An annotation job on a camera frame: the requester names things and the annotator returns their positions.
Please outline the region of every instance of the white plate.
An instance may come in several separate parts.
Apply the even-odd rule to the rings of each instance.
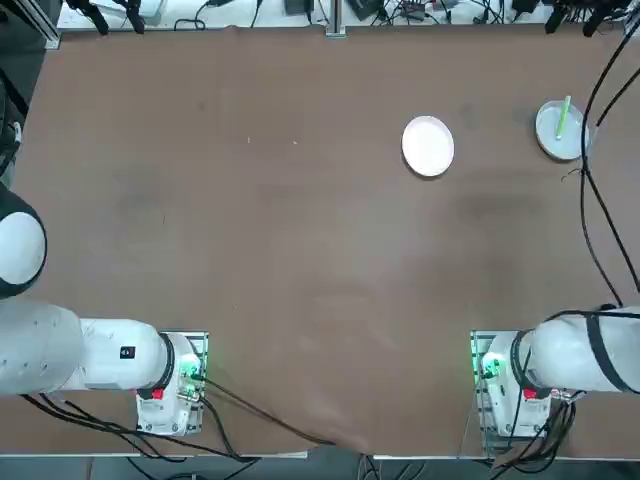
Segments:
[[[402,153],[418,175],[442,175],[453,161],[453,135],[435,117],[416,117],[402,134]]]

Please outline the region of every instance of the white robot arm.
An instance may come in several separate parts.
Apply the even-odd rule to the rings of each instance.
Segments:
[[[9,298],[36,281],[46,253],[40,218],[0,183],[0,395],[135,390],[139,428],[200,431],[203,387],[191,375],[203,375],[206,362],[186,335]]]
[[[533,330],[498,333],[481,381],[497,433],[532,437],[549,416],[552,389],[638,393],[639,363],[640,307],[567,311]]]

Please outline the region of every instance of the green straw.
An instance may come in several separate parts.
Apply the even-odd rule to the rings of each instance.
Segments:
[[[562,138],[562,134],[564,133],[564,125],[567,121],[567,114],[569,113],[570,106],[571,106],[571,95],[567,95],[564,99],[562,112],[560,113],[560,120],[558,120],[558,125],[556,125],[556,140],[560,140]]]

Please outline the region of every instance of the black cable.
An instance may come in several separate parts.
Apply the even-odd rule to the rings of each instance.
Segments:
[[[614,318],[634,318],[636,320],[640,320],[640,313],[632,313],[632,312],[612,312],[610,310],[560,310],[557,313],[554,313],[550,317],[545,318],[544,322],[549,322],[551,320],[555,320],[558,317],[562,317],[565,315],[581,315],[583,317],[592,316],[592,317],[614,317]]]
[[[4,135],[4,131],[9,124],[9,92],[4,86],[2,79],[0,79],[0,89],[4,92],[4,98],[2,99],[2,122],[0,123],[0,138]]]
[[[227,452],[229,453],[229,455],[231,455],[233,459],[237,460],[238,462],[242,462],[242,463],[252,462],[253,459],[241,457],[235,451],[235,449],[231,446],[231,441],[229,440],[227,432],[224,429],[224,425],[222,424],[222,419],[220,418],[220,414],[213,407],[211,402],[209,402],[209,400],[207,400],[206,398],[201,398],[200,401],[203,403],[205,407],[207,407],[207,410],[209,410],[213,415],[213,419],[216,422],[216,426],[218,427],[218,432],[220,433],[220,438],[222,439],[222,443],[224,444],[224,447],[227,449]]]
[[[373,474],[376,477],[376,480],[380,480],[380,474],[378,473],[378,470],[376,469],[375,465],[373,464],[373,460],[371,460],[371,457],[369,457],[369,455],[365,455],[364,456],[365,460],[367,461],[367,463],[369,464],[369,466],[371,467],[371,470],[369,470],[370,473],[371,471],[373,471]]]
[[[175,32],[176,30],[178,30],[178,25],[180,23],[193,23],[194,29],[195,30],[206,30],[207,29],[207,24],[204,23],[203,20],[200,20],[198,18],[198,16],[200,15],[200,13],[202,13],[202,10],[204,10],[207,7],[213,7],[214,5],[211,4],[211,2],[205,2],[203,3],[200,8],[198,8],[198,11],[196,12],[196,16],[193,18],[179,18],[178,20],[175,21],[175,23],[173,24],[173,31]]]
[[[322,0],[318,0],[318,5],[320,5],[320,11],[322,12],[322,16],[324,17],[324,21],[327,23],[331,23],[329,21],[329,17],[327,17],[327,12],[324,10],[324,6],[322,5]]]
[[[489,4],[488,1],[485,1],[485,3],[480,3],[477,0],[468,0],[471,3],[474,3],[476,5],[481,6],[482,8],[486,9],[488,12],[491,13],[491,15],[493,15],[493,18],[500,18],[500,16],[496,13],[496,11],[494,9],[491,8],[491,5]]]
[[[214,382],[213,380],[209,380],[208,378],[200,376],[200,375],[192,375],[191,378],[193,378],[194,380],[200,380],[202,382],[205,382],[205,383],[217,388],[218,390],[220,390],[225,395],[233,398],[234,400],[236,400],[237,402],[241,403],[242,405],[244,405],[248,409],[252,410],[253,413],[261,416],[262,418],[265,418],[265,419],[275,423],[276,425],[284,428],[285,430],[288,430],[289,432],[293,433],[294,435],[297,435],[300,438],[303,438],[303,439],[305,439],[305,440],[307,440],[309,442],[317,443],[319,445],[335,445],[335,443],[332,442],[332,441],[324,440],[323,438],[315,437],[315,436],[309,435],[308,433],[305,433],[305,432],[303,432],[301,430],[298,430],[297,428],[295,428],[295,427],[289,425],[288,423],[280,420],[278,417],[275,417],[275,416],[271,415],[270,413],[266,412],[265,410],[262,410],[261,408],[256,407],[252,403],[250,403],[247,400],[243,399],[242,397],[236,395],[235,393],[233,393],[228,388],[223,387],[222,385]]]
[[[527,367],[529,366],[529,360],[531,359],[531,348],[527,352],[527,356],[524,359],[524,363],[522,364],[522,371],[526,372]],[[507,448],[511,447],[511,442],[513,441],[513,435],[516,432],[516,425],[518,424],[518,417],[520,416],[520,405],[522,403],[522,384],[520,385],[520,392],[518,393],[518,403],[516,404],[516,412],[513,416],[513,422],[511,423],[511,432],[509,433],[509,440],[507,441]]]
[[[602,115],[600,115],[600,117],[598,118],[598,121],[596,122],[596,127],[600,127],[600,125],[602,125],[602,122],[604,122],[604,119],[609,114],[609,110],[611,110],[611,108],[617,103],[617,101],[620,100],[620,97],[624,94],[624,92],[627,91],[627,89],[631,86],[631,84],[633,84],[633,82],[636,81],[636,78],[638,78],[639,75],[640,75],[640,68],[636,70],[634,74],[631,75],[631,77],[629,77],[629,80],[627,80],[627,82],[622,86],[622,88],[618,90],[618,93],[616,93],[614,97],[611,99],[607,107],[602,112]]]
[[[411,466],[411,463],[407,463],[404,467],[402,467],[402,469],[398,472],[398,475],[396,475],[394,480],[400,480],[402,476],[405,474],[405,472],[409,470],[410,466]]]
[[[259,458],[256,458],[255,460],[252,460],[250,463],[247,463],[245,466],[243,466],[242,468],[239,468],[238,470],[236,470],[235,472],[233,472],[230,475],[227,475],[226,477],[224,477],[222,480],[231,480],[233,477],[240,475],[242,472],[244,472],[245,470],[253,467],[256,463],[258,463],[260,461]]]
[[[106,427],[103,427],[103,426],[96,425],[95,423],[92,423],[90,421],[76,420],[76,419],[74,419],[72,417],[68,417],[67,415],[60,414],[60,413],[54,411],[53,409],[48,408],[45,405],[42,405],[40,402],[38,402],[37,400],[31,398],[28,395],[21,395],[21,397],[24,398],[30,404],[32,404],[34,407],[36,407],[38,410],[41,410],[44,413],[46,413],[46,414],[48,414],[48,415],[50,415],[50,416],[52,416],[54,418],[57,418],[59,420],[62,420],[64,422],[71,423],[71,424],[74,424],[74,425],[79,425],[81,427],[86,427],[86,428],[89,428],[91,430],[96,430],[96,431],[100,431],[100,432],[108,432],[108,433],[113,433],[115,431],[117,433],[125,434],[125,435],[143,435],[145,437],[158,438],[158,439],[164,440],[164,441],[169,442],[169,443],[175,443],[176,445],[181,445],[183,447],[189,447],[189,448],[193,448],[193,449],[200,450],[200,451],[203,451],[203,452],[212,453],[214,455],[220,455],[222,457],[232,458],[228,453],[222,452],[220,450],[209,448],[209,447],[206,447],[204,445],[198,445],[198,444],[194,444],[194,443],[190,443],[190,442],[185,442],[183,440],[178,440],[177,438],[169,437],[169,436],[166,436],[166,435],[158,435],[158,434],[151,433],[151,432],[145,432],[145,431],[140,431],[140,430],[131,430],[131,429],[127,429],[127,428],[118,428],[118,429],[116,429],[114,427],[113,429],[110,429],[110,428],[106,428]],[[73,405],[68,400],[65,400],[65,404],[69,405],[69,406]]]
[[[587,229],[587,217],[586,217],[585,208],[584,208],[584,186],[585,186],[585,173],[584,173],[584,170],[581,170],[580,172],[580,225],[582,226],[582,234],[584,236],[584,241],[587,244],[589,255],[591,255],[591,259],[593,260],[593,263],[595,264],[596,268],[600,272],[600,276],[604,280],[604,283],[607,284],[607,287],[609,288],[609,290],[611,291],[611,294],[616,299],[618,306],[623,307],[624,304],[622,303],[622,298],[620,298],[620,295],[618,294],[616,288],[613,286],[613,283],[611,283],[609,276],[605,272],[604,267],[600,263],[600,260],[598,259],[598,256],[596,255],[596,252],[593,249],[593,245],[591,244],[591,238],[589,237],[589,230]]]
[[[120,433],[118,433],[117,431],[114,430],[114,428],[115,429],[123,428],[121,425],[118,425],[117,423],[113,423],[113,422],[104,422],[104,421],[94,417],[93,415],[85,412],[84,410],[82,410],[77,405],[71,404],[71,402],[69,402],[71,404],[70,406],[72,406],[72,408],[75,408],[77,411],[79,411],[82,414],[82,416],[81,415],[76,415],[73,412],[69,412],[67,410],[64,410],[63,408],[60,408],[53,401],[51,401],[51,399],[44,393],[40,394],[40,398],[42,398],[42,400],[49,406],[49,408],[53,409],[54,411],[58,412],[61,415],[66,415],[66,416],[68,416],[70,418],[74,418],[76,420],[88,420],[88,421],[91,421],[92,423],[96,423],[96,424],[99,424],[100,426],[103,426],[104,428],[106,428],[109,431],[109,433],[112,433],[113,435],[115,435],[115,436],[121,438],[122,440],[124,440],[125,442],[127,442],[129,445],[131,445],[131,447],[133,447],[134,450],[138,451],[145,458],[164,460],[164,461],[169,462],[169,463],[182,463],[182,462],[184,462],[186,460],[186,458],[184,458],[184,459],[174,459],[174,458],[166,457],[166,456],[162,455],[146,439],[142,438],[140,435],[132,434],[132,436],[136,437],[138,440],[140,440],[142,443],[144,443],[153,452],[154,455],[150,455],[149,453],[147,453],[144,450],[142,450],[138,445],[135,444],[135,442],[132,442],[125,435],[120,434]]]
[[[637,10],[638,9],[636,8],[631,13],[631,15],[634,15],[637,12]],[[588,157],[587,143],[586,143],[586,133],[587,133],[587,124],[588,124],[588,119],[589,119],[589,113],[591,112],[591,108],[593,107],[593,103],[594,103],[595,97],[598,94],[598,91],[600,90],[600,87],[602,86],[606,76],[608,75],[609,71],[611,70],[611,67],[613,66],[615,61],[618,59],[618,57],[622,53],[622,50],[624,50],[625,46],[627,45],[627,43],[629,43],[629,41],[633,37],[633,35],[636,32],[636,30],[638,30],[638,28],[640,28],[640,21],[636,20],[634,25],[627,32],[627,34],[624,36],[624,38],[620,42],[620,45],[618,45],[618,48],[615,50],[615,52],[613,53],[613,55],[609,59],[609,62],[607,63],[607,65],[605,66],[604,70],[600,74],[600,77],[598,78],[595,87],[591,91],[591,95],[589,96],[589,100],[587,102],[587,106],[585,108],[584,116],[583,116],[583,119],[582,119],[582,128],[581,128],[581,132],[580,132],[580,154],[581,154],[581,158],[582,158],[582,176],[583,177],[586,176],[587,180],[589,180],[589,185],[594,190],[594,194],[596,195],[596,200],[598,201],[598,204],[600,205],[600,208],[603,211],[603,213],[604,213],[604,215],[605,215],[605,217],[607,219],[607,223],[609,225],[609,229],[613,233],[613,236],[614,236],[614,238],[616,240],[616,243],[618,244],[618,248],[620,249],[620,252],[621,252],[621,254],[622,254],[623,258],[624,258],[624,261],[627,264],[627,269],[629,270],[629,273],[631,274],[631,276],[633,278],[633,281],[634,281],[634,284],[635,284],[635,287],[636,287],[636,291],[640,292],[640,280],[638,279],[638,276],[636,275],[635,267],[633,266],[633,263],[631,262],[631,259],[629,258],[629,255],[627,254],[627,250],[624,247],[624,244],[622,243],[622,239],[620,238],[620,235],[618,234],[618,231],[617,231],[617,229],[616,229],[616,227],[615,227],[615,225],[613,223],[611,215],[609,214],[609,210],[608,210],[607,206],[605,205],[604,200],[602,199],[602,196],[600,195],[600,193],[599,193],[599,191],[598,191],[598,189],[596,187],[595,181],[593,180],[593,177],[591,175],[591,171],[589,169],[589,157]]]
[[[158,480],[156,477],[154,477],[154,476],[152,476],[152,475],[148,474],[147,472],[145,472],[142,468],[140,468],[140,467],[139,467],[139,466],[138,466],[138,465],[137,465],[133,460],[131,460],[129,457],[124,457],[124,459],[125,459],[127,462],[129,462],[133,468],[135,468],[136,470],[138,470],[138,472],[139,472],[141,475],[143,475],[143,476],[147,477],[147,479],[148,479],[148,480]]]
[[[412,477],[408,478],[407,480],[416,480],[422,474],[422,472],[424,472],[425,468],[427,468],[426,460],[422,462],[422,465],[420,465],[420,468],[418,468],[418,471],[416,471],[416,473]]]
[[[425,17],[430,18],[431,20],[436,22],[436,25],[440,25],[440,22],[438,21],[438,19],[433,15],[431,15],[429,12],[425,12]]]
[[[490,478],[490,480],[498,479],[499,477],[504,475],[507,471],[509,471],[511,468],[516,468],[518,471],[522,473],[527,473],[527,474],[540,473],[546,470],[547,468],[549,468],[549,466],[551,466],[551,464],[554,462],[558,454],[558,450],[560,449],[560,446],[564,442],[569,430],[573,425],[573,422],[575,420],[575,414],[576,414],[575,403],[568,404],[566,402],[563,402],[558,407],[558,409],[554,412],[554,414],[551,415],[549,418],[547,418],[543,427],[540,430],[538,430],[536,435],[529,441],[525,449],[518,455],[518,457],[505,463],[504,465],[501,465],[499,467],[501,468],[501,470],[497,472],[495,475],[493,475]],[[548,448],[546,451],[543,451],[546,447],[546,443],[549,439],[549,435],[553,432],[556,421],[559,418],[563,419],[563,426],[560,430],[560,433],[556,437],[556,440],[554,441],[552,446]],[[545,438],[543,443],[538,447],[536,452],[530,455],[526,455],[526,453],[529,451],[531,446],[533,446],[535,441],[540,437],[542,432],[545,432],[545,431],[547,432],[547,437]],[[542,465],[542,467],[539,467],[537,469],[523,469],[520,466],[521,464],[526,465],[533,462],[538,462],[540,460],[546,460],[546,462]]]
[[[444,9],[444,18],[447,19],[447,23],[451,23],[451,10],[449,10],[449,8],[447,8],[447,4],[445,3],[445,0],[440,0],[440,3],[442,4],[442,8]]]
[[[256,20],[258,19],[258,12],[260,11],[261,6],[262,0],[256,0],[256,13],[253,15],[253,20],[251,20],[251,26],[249,28],[253,28],[256,24]]]

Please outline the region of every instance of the brown tabletop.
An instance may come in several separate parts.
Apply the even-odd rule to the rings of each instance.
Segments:
[[[298,428],[360,451],[455,456],[470,330],[611,300],[582,238],[578,176],[561,181],[575,165],[541,152],[533,118],[566,94],[584,106],[619,39],[539,26],[65,37],[46,57],[18,161],[15,190],[50,242],[31,296],[207,330],[210,374]],[[597,111],[639,60],[630,47]],[[632,88],[593,156],[637,262],[639,101]],[[436,181],[400,154],[404,126],[424,114],[455,139]],[[591,196],[587,207],[598,254],[636,302]],[[74,398],[134,422],[131,393]],[[581,401],[565,455],[637,457],[637,402]],[[130,452],[18,399],[0,405],[2,452]],[[220,409],[243,452],[309,447]],[[481,453],[475,416],[466,455]],[[190,439],[220,447],[204,427]]]

